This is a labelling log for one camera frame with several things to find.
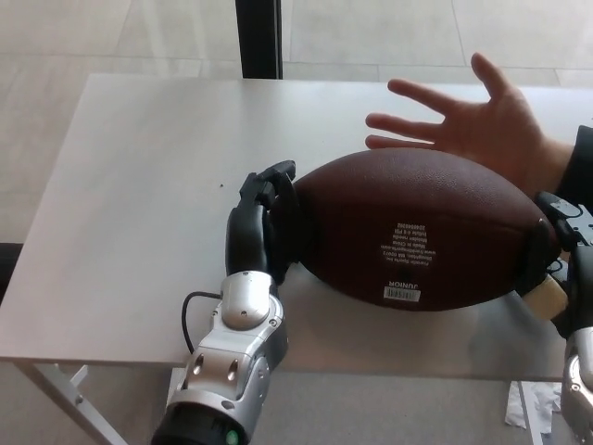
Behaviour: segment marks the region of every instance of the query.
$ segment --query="table leg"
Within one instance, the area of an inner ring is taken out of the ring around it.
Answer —
[[[76,385],[57,366],[30,362],[16,362],[15,365],[97,444],[127,445],[120,434],[82,396]]]
[[[541,438],[541,428],[537,420],[536,399],[533,392],[525,386],[525,382],[517,382],[519,386],[519,396],[521,396],[521,404],[523,405],[523,414],[525,418],[525,426],[527,432],[531,437],[532,445],[543,445]]]
[[[244,79],[282,79],[281,0],[235,0]]]

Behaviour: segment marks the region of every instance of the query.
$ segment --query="black cable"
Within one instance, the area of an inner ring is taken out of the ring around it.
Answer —
[[[194,345],[192,344],[192,339],[189,337],[189,333],[187,332],[187,305],[189,304],[190,300],[193,297],[207,297],[209,299],[221,299],[219,294],[212,294],[210,292],[192,292],[183,301],[182,306],[182,330],[183,330],[183,338],[185,338],[185,344],[189,351],[193,354],[194,353]]]

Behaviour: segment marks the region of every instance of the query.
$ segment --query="silver robotic arm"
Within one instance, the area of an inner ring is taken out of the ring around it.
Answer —
[[[210,331],[192,356],[173,393],[152,445],[247,445],[270,386],[271,372],[286,355],[288,340],[277,285],[309,238],[292,188],[295,163],[250,173],[227,225],[226,270],[221,302]],[[289,212],[298,230],[276,230],[269,210]],[[183,316],[190,294],[183,304]]]
[[[238,445],[253,437],[271,372],[288,349],[284,312],[271,293],[274,288],[270,275],[255,271],[234,273],[222,282],[211,330],[192,354],[167,408],[175,413],[200,407],[198,415],[218,413],[220,420],[206,429],[194,428],[193,441],[187,443]],[[224,441],[212,441],[213,436]]]
[[[536,204],[556,230],[569,262],[558,260],[550,275],[568,297],[566,309],[555,317],[566,338],[561,411],[583,444],[593,445],[593,217],[585,206],[541,193]]]

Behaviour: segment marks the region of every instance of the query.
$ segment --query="black joint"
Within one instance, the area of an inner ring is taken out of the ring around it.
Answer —
[[[515,286],[515,290],[521,296],[539,286],[546,278],[549,256],[553,249],[549,240],[549,230],[548,222],[541,219],[529,236],[523,269]]]
[[[558,220],[554,223],[554,230],[558,237],[562,250],[566,252],[572,251],[579,241],[579,235],[573,230],[573,227],[566,220]]]

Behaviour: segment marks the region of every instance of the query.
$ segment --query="american football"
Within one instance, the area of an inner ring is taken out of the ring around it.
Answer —
[[[511,292],[532,230],[547,221],[491,170],[418,148],[354,153],[302,177],[295,189],[314,234],[303,265],[350,297],[410,311],[456,309]],[[547,226],[550,263],[560,250]]]

